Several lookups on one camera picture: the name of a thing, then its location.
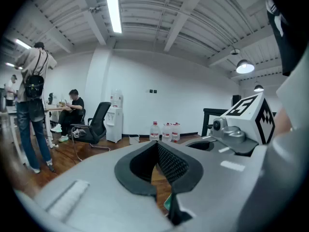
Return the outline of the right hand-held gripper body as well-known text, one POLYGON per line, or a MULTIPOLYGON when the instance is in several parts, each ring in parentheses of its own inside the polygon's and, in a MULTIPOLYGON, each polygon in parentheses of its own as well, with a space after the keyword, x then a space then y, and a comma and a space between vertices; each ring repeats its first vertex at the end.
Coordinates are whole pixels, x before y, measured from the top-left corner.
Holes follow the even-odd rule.
POLYGON ((213 120, 210 136, 236 155, 250 156, 258 145, 268 144, 275 130, 272 110, 263 93, 241 99, 213 120))

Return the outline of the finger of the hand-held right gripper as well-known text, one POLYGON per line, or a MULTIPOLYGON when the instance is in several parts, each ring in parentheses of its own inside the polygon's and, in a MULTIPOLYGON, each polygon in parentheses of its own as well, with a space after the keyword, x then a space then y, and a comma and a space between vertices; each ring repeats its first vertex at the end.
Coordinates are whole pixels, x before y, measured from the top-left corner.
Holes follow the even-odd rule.
POLYGON ((213 153, 232 153, 232 150, 228 146, 211 137, 194 141, 191 140, 185 146, 213 153))

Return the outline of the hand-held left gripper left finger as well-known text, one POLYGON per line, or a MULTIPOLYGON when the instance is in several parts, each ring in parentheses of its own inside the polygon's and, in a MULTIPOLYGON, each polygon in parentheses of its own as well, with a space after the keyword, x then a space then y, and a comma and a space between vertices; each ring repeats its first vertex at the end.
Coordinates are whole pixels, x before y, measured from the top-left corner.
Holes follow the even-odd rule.
POLYGON ((171 229, 154 197, 132 194, 115 177, 118 160, 143 145, 94 155, 49 182, 35 197, 35 218, 53 232, 171 229))

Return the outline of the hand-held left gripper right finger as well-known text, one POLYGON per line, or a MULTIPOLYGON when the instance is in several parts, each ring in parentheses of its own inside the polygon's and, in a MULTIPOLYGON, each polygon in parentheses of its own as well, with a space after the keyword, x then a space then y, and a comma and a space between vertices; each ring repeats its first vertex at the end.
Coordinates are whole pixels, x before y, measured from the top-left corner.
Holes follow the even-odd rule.
POLYGON ((161 167, 171 185, 168 217, 158 232, 230 232, 259 177, 266 146, 250 157, 158 144, 161 167))

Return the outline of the person's right forearm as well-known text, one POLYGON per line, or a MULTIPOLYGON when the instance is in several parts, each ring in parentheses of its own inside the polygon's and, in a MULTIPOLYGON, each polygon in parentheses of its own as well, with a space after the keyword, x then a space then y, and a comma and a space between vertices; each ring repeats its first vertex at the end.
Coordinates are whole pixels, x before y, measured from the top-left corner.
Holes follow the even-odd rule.
POLYGON ((284 108, 281 108, 274 117, 274 137, 289 132, 292 128, 291 121, 284 108))

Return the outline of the clear water jug red label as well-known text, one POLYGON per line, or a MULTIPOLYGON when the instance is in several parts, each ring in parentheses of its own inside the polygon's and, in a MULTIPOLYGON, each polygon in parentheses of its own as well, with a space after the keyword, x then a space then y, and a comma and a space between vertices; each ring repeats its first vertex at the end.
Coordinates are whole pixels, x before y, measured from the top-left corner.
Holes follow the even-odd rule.
POLYGON ((172 125, 172 135, 171 135, 171 141, 176 143, 180 139, 180 124, 176 122, 172 125))
POLYGON ((162 128, 162 141, 170 142, 172 138, 172 128, 170 123, 164 124, 162 128))
POLYGON ((158 141, 160 139, 160 127, 156 121, 153 122, 149 134, 150 141, 158 141))

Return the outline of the grey spare gripper device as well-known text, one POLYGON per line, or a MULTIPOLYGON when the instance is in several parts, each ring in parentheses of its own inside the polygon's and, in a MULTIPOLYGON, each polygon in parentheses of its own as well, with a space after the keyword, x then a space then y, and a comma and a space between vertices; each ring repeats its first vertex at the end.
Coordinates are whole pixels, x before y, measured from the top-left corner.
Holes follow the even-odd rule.
POLYGON ((86 131, 84 129, 73 128, 73 130, 72 130, 73 138, 81 138, 81 137, 84 137, 86 135, 87 135, 87 133, 86 133, 86 131))

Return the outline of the large black pendant lamp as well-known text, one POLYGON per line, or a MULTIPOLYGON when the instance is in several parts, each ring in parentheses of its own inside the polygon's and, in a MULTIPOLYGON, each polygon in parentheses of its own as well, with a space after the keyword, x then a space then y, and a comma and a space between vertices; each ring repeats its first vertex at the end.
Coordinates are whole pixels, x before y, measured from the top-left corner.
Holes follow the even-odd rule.
POLYGON ((255 69, 254 65, 245 59, 242 59, 237 63, 236 72, 239 74, 247 74, 253 72, 255 69))

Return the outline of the white water dispenser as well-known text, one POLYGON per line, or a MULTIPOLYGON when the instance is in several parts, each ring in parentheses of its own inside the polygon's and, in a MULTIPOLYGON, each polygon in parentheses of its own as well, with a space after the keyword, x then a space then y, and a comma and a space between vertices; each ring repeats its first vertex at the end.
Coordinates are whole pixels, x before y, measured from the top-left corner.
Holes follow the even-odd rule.
POLYGON ((117 143, 122 139, 123 110, 122 108, 111 107, 105 116, 106 139, 117 143))

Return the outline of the black office chair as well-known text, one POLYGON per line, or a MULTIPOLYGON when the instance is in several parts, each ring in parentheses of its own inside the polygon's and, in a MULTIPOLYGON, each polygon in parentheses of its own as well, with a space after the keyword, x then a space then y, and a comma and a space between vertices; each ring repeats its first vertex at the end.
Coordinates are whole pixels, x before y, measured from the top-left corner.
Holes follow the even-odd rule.
POLYGON ((76 157, 81 161, 77 154, 75 142, 83 142, 88 143, 92 148, 104 149, 110 151, 111 149, 104 146, 97 146, 99 141, 106 136, 107 129, 104 125, 105 116, 111 106, 110 102, 101 102, 92 118, 87 120, 87 124, 71 124, 69 138, 72 140, 74 153, 76 157), (73 138, 72 130, 73 128, 81 128, 84 129, 87 133, 86 136, 81 138, 73 138))

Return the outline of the wooden desk white legs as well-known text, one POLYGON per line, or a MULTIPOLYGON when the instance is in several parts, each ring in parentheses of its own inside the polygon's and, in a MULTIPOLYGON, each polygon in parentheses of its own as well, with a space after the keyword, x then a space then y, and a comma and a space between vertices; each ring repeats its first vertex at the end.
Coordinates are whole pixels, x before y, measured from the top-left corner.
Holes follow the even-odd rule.
POLYGON ((69 107, 64 106, 64 107, 57 107, 55 105, 47 105, 44 109, 44 114, 45 114, 45 128, 46 128, 46 136, 47 136, 47 144, 48 146, 52 149, 56 145, 53 143, 53 136, 51 133, 51 126, 50 126, 50 112, 60 112, 62 110, 69 110, 69 107))

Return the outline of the clear dispenser water bottle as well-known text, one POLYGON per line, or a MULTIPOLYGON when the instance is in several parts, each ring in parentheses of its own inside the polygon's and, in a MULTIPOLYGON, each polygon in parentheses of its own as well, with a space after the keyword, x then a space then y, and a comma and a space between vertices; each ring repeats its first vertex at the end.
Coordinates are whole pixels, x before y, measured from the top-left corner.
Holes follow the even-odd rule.
POLYGON ((112 89, 111 91, 111 107, 122 108, 122 91, 120 89, 112 89))

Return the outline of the person's black t-shirt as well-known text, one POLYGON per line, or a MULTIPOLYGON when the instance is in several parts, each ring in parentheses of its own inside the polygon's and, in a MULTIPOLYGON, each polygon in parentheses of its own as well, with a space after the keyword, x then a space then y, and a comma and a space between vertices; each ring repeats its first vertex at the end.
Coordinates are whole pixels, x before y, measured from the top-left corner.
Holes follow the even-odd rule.
POLYGON ((273 0, 266 0, 266 9, 281 56, 282 74, 289 76, 304 54, 307 40, 290 25, 273 0))

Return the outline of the long fluorescent ceiling light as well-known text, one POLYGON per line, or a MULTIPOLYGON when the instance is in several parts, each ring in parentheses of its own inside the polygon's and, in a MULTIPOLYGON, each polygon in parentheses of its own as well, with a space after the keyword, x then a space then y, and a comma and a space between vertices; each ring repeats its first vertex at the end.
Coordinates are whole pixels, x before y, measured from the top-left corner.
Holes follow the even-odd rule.
POLYGON ((106 0, 114 33, 122 33, 119 0, 106 0))

